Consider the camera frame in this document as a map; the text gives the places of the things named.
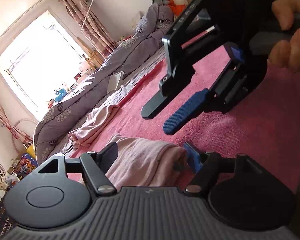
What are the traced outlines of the person's right hand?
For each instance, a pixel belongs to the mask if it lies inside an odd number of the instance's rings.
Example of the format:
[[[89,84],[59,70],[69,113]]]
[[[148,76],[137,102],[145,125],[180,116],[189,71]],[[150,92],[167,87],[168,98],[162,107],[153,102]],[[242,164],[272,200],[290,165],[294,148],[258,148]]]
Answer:
[[[272,11],[282,30],[288,30],[294,23],[294,14],[300,14],[300,0],[276,0],[272,3]],[[300,28],[290,41],[281,40],[273,46],[268,62],[280,68],[300,74]]]

